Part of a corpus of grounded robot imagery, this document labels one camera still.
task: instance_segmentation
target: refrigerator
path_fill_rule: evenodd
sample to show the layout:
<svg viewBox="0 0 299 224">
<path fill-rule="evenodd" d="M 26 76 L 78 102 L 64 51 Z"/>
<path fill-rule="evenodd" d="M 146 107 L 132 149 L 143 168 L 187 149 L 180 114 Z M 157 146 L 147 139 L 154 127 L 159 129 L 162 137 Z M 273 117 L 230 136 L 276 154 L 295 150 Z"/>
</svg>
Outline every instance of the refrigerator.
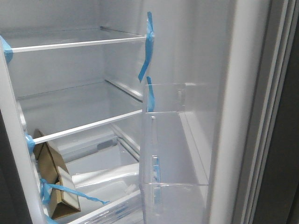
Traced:
<svg viewBox="0 0 299 224">
<path fill-rule="evenodd" d="M 16 219 L 251 223 L 297 18 L 295 0 L 3 0 Z M 53 221 L 30 152 L 45 142 L 107 203 Z"/>
</svg>

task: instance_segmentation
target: cardboard piece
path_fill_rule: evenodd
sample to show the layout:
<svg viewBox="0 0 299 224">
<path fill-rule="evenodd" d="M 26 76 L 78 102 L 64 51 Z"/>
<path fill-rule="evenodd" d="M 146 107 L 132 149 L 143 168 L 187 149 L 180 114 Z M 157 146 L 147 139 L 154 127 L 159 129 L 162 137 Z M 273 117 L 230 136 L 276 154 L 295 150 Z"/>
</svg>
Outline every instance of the cardboard piece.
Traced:
<svg viewBox="0 0 299 224">
<path fill-rule="evenodd" d="M 35 134 L 43 136 L 38 130 L 35 131 Z M 33 152 L 36 158 L 38 158 L 37 165 L 43 179 L 49 184 L 59 184 L 75 190 L 74 183 L 61 154 L 50 146 L 48 142 L 36 145 Z M 80 211 L 77 195 L 52 189 L 49 203 L 49 216 L 52 219 L 62 218 Z"/>
</svg>

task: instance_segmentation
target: blue painter's tape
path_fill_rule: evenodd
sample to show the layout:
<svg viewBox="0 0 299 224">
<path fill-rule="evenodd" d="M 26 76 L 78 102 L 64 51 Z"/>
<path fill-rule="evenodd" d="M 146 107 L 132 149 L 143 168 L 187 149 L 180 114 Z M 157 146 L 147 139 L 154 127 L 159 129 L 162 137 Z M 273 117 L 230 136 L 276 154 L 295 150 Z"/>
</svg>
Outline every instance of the blue painter's tape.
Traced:
<svg viewBox="0 0 299 224">
<path fill-rule="evenodd" d="M 145 41 L 145 61 L 141 68 L 141 71 L 138 75 L 138 79 L 141 82 L 146 70 L 149 67 L 153 51 L 154 51 L 154 27 L 153 27 L 153 18 L 151 12 L 148 12 L 148 21 L 147 21 L 147 32 L 146 32 L 146 41 Z"/>
<path fill-rule="evenodd" d="M 109 202 L 109 201 L 107 201 L 107 202 L 102 201 L 102 200 L 100 200 L 96 197 L 89 197 L 86 194 L 83 194 L 79 191 L 72 190 L 70 188 L 67 188 L 67 187 L 64 187 L 64 186 L 61 186 L 61 185 L 49 184 L 49 183 L 47 183 L 47 181 L 45 179 L 41 179 L 41 199 L 42 199 L 43 204 L 49 204 L 51 188 L 62 190 L 62 191 L 65 191 L 65 192 L 69 192 L 71 194 L 78 195 L 80 197 L 85 197 L 88 200 L 91 200 L 91 201 L 94 201 L 94 202 L 101 202 L 102 204 L 107 204 Z"/>
<path fill-rule="evenodd" d="M 28 135 L 27 133 L 25 133 L 25 138 L 26 138 L 29 154 L 31 155 L 33 153 L 33 149 L 34 149 L 34 146 L 36 145 L 36 143 L 34 142 L 33 138 L 30 135 Z"/>
<path fill-rule="evenodd" d="M 2 47 L 4 50 L 4 56 L 6 59 L 6 63 L 8 64 L 11 59 L 13 59 L 13 50 L 11 49 L 10 45 L 4 40 L 4 38 L 0 35 L 0 40 L 2 42 Z"/>
<path fill-rule="evenodd" d="M 49 216 L 46 215 L 46 220 L 48 224 L 58 224 L 58 222 L 54 221 L 53 219 L 51 219 Z"/>
<path fill-rule="evenodd" d="M 151 83 L 151 78 L 149 76 L 146 76 L 146 79 L 148 81 L 149 85 L 149 95 L 148 95 L 148 112 L 153 112 L 155 109 L 155 96 L 154 96 L 154 90 Z"/>
</svg>

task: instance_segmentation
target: cardboard box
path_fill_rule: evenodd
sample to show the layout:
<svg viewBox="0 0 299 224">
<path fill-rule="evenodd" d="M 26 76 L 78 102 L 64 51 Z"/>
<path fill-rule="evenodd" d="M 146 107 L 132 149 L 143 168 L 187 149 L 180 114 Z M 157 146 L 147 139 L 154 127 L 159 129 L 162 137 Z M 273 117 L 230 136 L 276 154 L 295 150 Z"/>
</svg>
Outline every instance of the cardboard box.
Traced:
<svg viewBox="0 0 299 224">
<path fill-rule="evenodd" d="M 35 131 L 36 136 L 43 136 L 40 131 Z M 50 143 L 45 142 L 36 145 L 34 154 L 41 177 L 50 184 L 58 184 L 75 190 L 74 183 L 65 162 L 59 152 Z M 52 219 L 62 218 L 80 212 L 77 195 L 53 189 L 49 203 L 49 216 Z"/>
</svg>

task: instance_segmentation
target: blue tape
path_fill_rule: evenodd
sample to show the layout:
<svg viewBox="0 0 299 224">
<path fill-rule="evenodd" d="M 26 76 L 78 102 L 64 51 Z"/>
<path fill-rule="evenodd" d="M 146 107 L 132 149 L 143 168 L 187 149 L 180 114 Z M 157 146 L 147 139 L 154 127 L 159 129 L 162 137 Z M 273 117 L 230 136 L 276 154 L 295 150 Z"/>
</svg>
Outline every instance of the blue tape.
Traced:
<svg viewBox="0 0 299 224">
<path fill-rule="evenodd" d="M 54 221 L 53 219 L 51 219 L 49 216 L 46 215 L 46 220 L 48 224 L 58 224 L 58 222 Z"/>
<path fill-rule="evenodd" d="M 26 138 L 29 154 L 31 155 L 33 153 L 34 146 L 36 146 L 36 143 L 34 142 L 33 138 L 30 135 L 28 135 L 26 132 L 25 132 L 25 138 Z"/>
<path fill-rule="evenodd" d="M 148 81 L 149 85 L 149 94 L 148 94 L 148 112 L 153 112 L 155 109 L 155 96 L 154 96 L 154 90 L 151 83 L 151 78 L 149 76 L 146 76 L 146 79 Z"/>
<path fill-rule="evenodd" d="M 2 47 L 4 50 L 4 56 L 6 59 L 6 63 L 8 64 L 11 59 L 13 59 L 13 50 L 11 49 L 10 45 L 4 40 L 4 38 L 0 35 L 0 40 L 2 42 Z"/>
<path fill-rule="evenodd" d="M 153 27 L 153 18 L 151 12 L 148 12 L 148 21 L 147 21 L 147 32 L 146 32 L 146 41 L 145 41 L 145 61 L 141 68 L 141 71 L 138 75 L 138 79 L 141 82 L 146 70 L 149 67 L 153 51 L 154 51 L 154 27 Z"/>
<path fill-rule="evenodd" d="M 49 184 L 47 183 L 47 181 L 45 179 L 41 179 L 41 200 L 43 202 L 43 204 L 49 204 L 50 202 L 50 189 L 54 188 L 54 189 L 58 189 L 58 190 L 62 190 L 65 192 L 69 192 L 72 193 L 74 195 L 78 195 L 80 197 L 85 197 L 88 200 L 94 201 L 94 202 L 101 202 L 102 204 L 107 204 L 109 201 L 104 202 L 96 197 L 89 197 L 86 194 L 83 194 L 79 191 L 76 190 L 72 190 L 70 188 L 61 186 L 61 185 L 57 185 L 57 184 Z"/>
</svg>

